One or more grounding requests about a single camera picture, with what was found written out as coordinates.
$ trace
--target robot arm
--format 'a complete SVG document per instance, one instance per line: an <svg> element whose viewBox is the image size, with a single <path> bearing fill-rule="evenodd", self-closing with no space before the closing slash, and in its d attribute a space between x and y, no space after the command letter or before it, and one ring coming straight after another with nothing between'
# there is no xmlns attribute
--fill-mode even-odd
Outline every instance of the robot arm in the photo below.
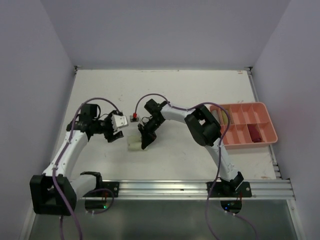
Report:
<svg viewBox="0 0 320 240"><path fill-rule="evenodd" d="M43 171L42 175L34 175L31 178L30 190L36 214L70 215L62 197L53 185L53 168L56 168L57 183L73 210L76 207L77 200L89 191L102 187L102 177L99 172L82 172L77 179L72 182L69 181L82 149L93 135L104 134L107 141L111 143L123 137L122 131L118 131L118 129L128 126L126 116L116 110L109 113L104 120L100 120L96 117L97 108L98 105L96 104L85 104L81 108L78 116L79 120L74 125L71 141L69 142L72 122L67 126L63 144L52 162ZM55 166L55 162L67 142L69 144L58 165Z"/></svg>
<svg viewBox="0 0 320 240"><path fill-rule="evenodd" d="M219 142L221 137L221 126L206 106L201 105L192 110L181 110L171 107L166 101L161 104L156 103L153 99L149 100L144 108L151 114L147 123L140 123L138 129L141 133L141 148L145 149L156 138L156 129L165 120L173 120L185 123L191 132L193 139L211 155L214 163L219 164ZM235 168L229 157L223 142L221 148L221 181L228 186L231 191L236 191L241 185L244 178Z"/></svg>

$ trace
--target cable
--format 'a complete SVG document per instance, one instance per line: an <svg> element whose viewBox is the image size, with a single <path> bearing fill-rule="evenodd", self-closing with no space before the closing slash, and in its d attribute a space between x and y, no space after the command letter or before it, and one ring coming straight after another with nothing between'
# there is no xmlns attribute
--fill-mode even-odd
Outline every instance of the cable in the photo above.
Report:
<svg viewBox="0 0 320 240"><path fill-rule="evenodd" d="M142 96L142 97L138 100L138 102L136 103L135 109L134 109L134 113L135 113L135 114L137 113L138 105L139 105L139 103L141 102L141 100L144 99L144 98L146 98L146 97L148 97L148 96L159 96L159 97L163 98L163 99L168 103L168 105L171 107L169 100L168 100L165 96L163 96L163 95L161 95L161 94L159 94L159 93L148 93L148 94Z"/></svg>
<svg viewBox="0 0 320 240"><path fill-rule="evenodd" d="M211 186L211 188L210 188L210 190L209 190L209 193L208 193L208 196L207 196L206 202L205 202L205 222L206 222L206 224L207 224L207 226L208 226L211 234L212 234L217 240L219 240L220 238L216 235L216 233L215 233L214 230L212 229L212 227L211 227L211 225L210 225L210 221L209 221L209 198L210 198L210 196L211 196L211 194L212 194L212 191L213 191L213 189L214 189L214 187L215 187L215 185L216 185L216 183L217 183L218 177L219 177L220 168L221 168L221 143L223 142L223 139L224 139L225 135L227 134L227 131L228 131L229 128L230 128L230 123L231 123L230 115L229 115L229 113L227 112L227 110L226 110L224 107L222 107L221 105L216 104L216 103L214 103L214 102L202 102L202 103L200 103L200 104L198 104L198 105L196 105L196 106L190 107L190 108L182 108L182 107L178 107L178 106L173 106L173 105L170 104L169 100L168 100L165 96L163 96L163 95L161 95L161 94L159 94L159 93L149 93L149 94L146 94L146 95L142 96L142 97L138 100L138 102L137 102L137 104L136 104L136 106L135 106L134 114L137 115L138 105L139 105L139 103L141 102L141 100L144 99L145 97L153 96L153 95L159 96L159 97L162 97L163 99L165 99L165 101L167 102L167 104L168 104L171 108L173 108L173 109L177 109L177 110L181 110L181 111L190 111L190 110L193 110L193 109L195 109L195 108L197 108L197 107L199 107L199 106L201 106L201 105L214 105L214 106L220 108L222 111L224 111L224 113L225 113L226 116L227 116L227 119L228 119L227 126L226 126L223 134L221 135L220 141L219 141L219 143L218 143L218 166L217 166L216 176L215 176L215 178L214 178L214 180L213 180L212 186ZM239 216L239 215L235 215L235 216L236 216L237 218L242 219L243 221L247 222L247 223L253 228L254 233L255 233L255 239L258 240L258 239L259 239L258 232L257 232L256 228L254 227L254 225L253 225L249 220L247 220L246 218L244 218L243 216Z"/></svg>
<svg viewBox="0 0 320 240"><path fill-rule="evenodd" d="M141 122L143 122L144 124L146 124L147 121L144 121L144 119L150 120L150 117L144 116L144 117L141 118Z"/></svg>
<svg viewBox="0 0 320 240"><path fill-rule="evenodd" d="M91 213L93 215L102 214L102 213L105 213L106 211L108 211L111 208L111 206L112 206L112 204L114 203L114 200L115 200L114 193L111 190L107 189L107 188L100 188L100 189L89 191L90 194L98 193L98 192L108 192L108 193L111 194L112 199L111 199L111 202L110 202L109 206L106 209L98 211L98 212L88 211L89 213ZM59 235L60 235L61 240L65 240L63 223L64 223L64 216L62 215L62 216L60 216L60 221L59 221Z"/></svg>
<svg viewBox="0 0 320 240"><path fill-rule="evenodd" d="M101 119L103 116L105 116L105 115L109 115L108 113L104 113L104 114L102 114L100 117L99 117L99 119Z"/></svg>
<svg viewBox="0 0 320 240"><path fill-rule="evenodd" d="M110 189L107 189L107 188L99 188L99 189L96 189L96 190L92 190L89 193L93 194L93 193L98 193L98 192L108 192L108 193L110 193L112 199L111 199L111 202L110 202L109 206L106 207L105 209L101 210L101 211L97 211L97 212L95 212L95 211L87 211L88 213L91 213L91 214L94 214L94 215L102 214L102 213L105 213L106 211L108 211L111 208L111 206L112 206L112 204L114 203L114 200L115 200L114 193Z"/></svg>
<svg viewBox="0 0 320 240"><path fill-rule="evenodd" d="M62 156L64 155L65 151L67 150L70 142L71 142L71 139L73 137L73 133L74 133L74 128L75 128L75 122L76 122L76 119L78 117L78 113L80 112L81 108L83 107L83 105L87 104L88 102L92 101L92 100L103 100L103 101L106 101L108 103L110 103L117 111L119 111L119 109L117 108L117 106L111 102L110 100L108 99L105 99L103 97L93 97L93 98L90 98L89 100L83 102L80 107L77 109L77 111L75 112L75 115L72 119L72 125L71 125L71 130L70 130L70 135L69 135L69 138L68 138L68 141L65 143L62 151L60 152L59 156L57 157L55 163L54 163L54 167L52 169L52 180L53 180L53 185L55 187L55 189L58 191L59 195L61 196L64 204L66 205L66 208L68 209L68 211L70 212L73 220L74 220L74 223L75 223L75 226L78 230L78 233L79 233L79 240L82 240L83 239L83 234L82 234L82 231L81 231L81 227L80 227L80 223L77 219L77 216L75 214L75 212L72 210L72 207L70 205L70 203L68 202L66 196L64 195L63 191L61 190L61 188L59 187L58 183L57 183L57 177L56 177L56 170L57 170L57 166L62 158ZM63 233L60 233L60 237L62 237L61 239L64 239L64 236L63 236Z"/></svg>
<svg viewBox="0 0 320 240"><path fill-rule="evenodd" d="M101 116L101 107L97 104L97 107L98 107L98 109L99 109L99 114L98 114L98 116L95 118L95 119L99 119Z"/></svg>

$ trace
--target pink tray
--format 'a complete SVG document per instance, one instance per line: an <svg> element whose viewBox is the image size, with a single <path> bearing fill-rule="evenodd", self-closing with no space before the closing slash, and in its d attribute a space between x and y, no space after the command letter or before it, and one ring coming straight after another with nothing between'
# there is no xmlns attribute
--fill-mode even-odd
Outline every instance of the pink tray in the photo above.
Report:
<svg viewBox="0 0 320 240"><path fill-rule="evenodd" d="M229 112L231 118L230 128L223 139L226 149L265 147L278 141L274 125L264 103L235 103L222 104L221 106ZM221 110L212 105L210 106L210 112L213 110L218 112L221 133L223 133L227 124L223 120ZM255 127L260 135L261 142L252 142L248 125Z"/></svg>

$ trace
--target metal frame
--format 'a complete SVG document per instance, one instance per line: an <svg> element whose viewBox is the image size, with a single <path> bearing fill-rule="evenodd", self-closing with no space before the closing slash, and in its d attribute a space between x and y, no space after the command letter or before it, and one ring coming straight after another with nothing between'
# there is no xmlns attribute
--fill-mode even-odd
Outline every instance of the metal frame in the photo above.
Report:
<svg viewBox="0 0 320 240"><path fill-rule="evenodd" d="M251 89L252 89L252 92L253 92L254 100L256 102L259 102L259 98L258 98L257 90L256 90L256 87L255 87L254 79L252 77L251 69L247 70L246 72L247 72L248 77L249 77L249 81L250 81ZM268 148L269 148L269 153L271 155L272 163L278 165L277 159L276 159L276 156L275 156L274 148L272 147L272 145L269 145Z"/></svg>
<svg viewBox="0 0 320 240"><path fill-rule="evenodd" d="M306 240L306 233L304 231L304 228L302 226L302 222L300 220L298 211L297 211L297 206L296 206L296 201L295 200L287 200L286 203L288 204L289 212L291 215L293 227L296 233L296 236L299 240Z"/></svg>
<svg viewBox="0 0 320 240"><path fill-rule="evenodd" d="M120 180L117 200L206 200L207 182L210 180ZM251 180L254 200L294 200L290 180ZM101 197L84 197L100 200ZM234 200L231 197L210 198L212 201Z"/></svg>
<svg viewBox="0 0 320 240"><path fill-rule="evenodd" d="M251 69L251 67L226 67L226 66L210 66L210 67L179 67L179 66L174 66L174 67L126 67L126 68L106 68L106 67L87 67L87 66L81 66L81 65L76 65L74 67L77 67L78 70L166 70L166 71L176 71L176 70L201 70L201 71L210 71L210 70L223 70L223 71L248 71Z"/></svg>

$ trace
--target white wall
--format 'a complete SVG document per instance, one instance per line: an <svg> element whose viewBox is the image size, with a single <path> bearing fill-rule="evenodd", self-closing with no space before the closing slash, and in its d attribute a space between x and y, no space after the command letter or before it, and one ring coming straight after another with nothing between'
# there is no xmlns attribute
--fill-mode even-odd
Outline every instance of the white wall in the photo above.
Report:
<svg viewBox="0 0 320 240"><path fill-rule="evenodd" d="M38 0L0 2L0 238L18 239L29 181L48 164L73 66Z"/></svg>
<svg viewBox="0 0 320 240"><path fill-rule="evenodd" d="M290 0L41 0L75 65L221 69L258 59Z"/></svg>
<svg viewBox="0 0 320 240"><path fill-rule="evenodd" d="M253 68L279 142L275 153L291 178L308 239L320 239L320 1L292 0Z"/></svg>

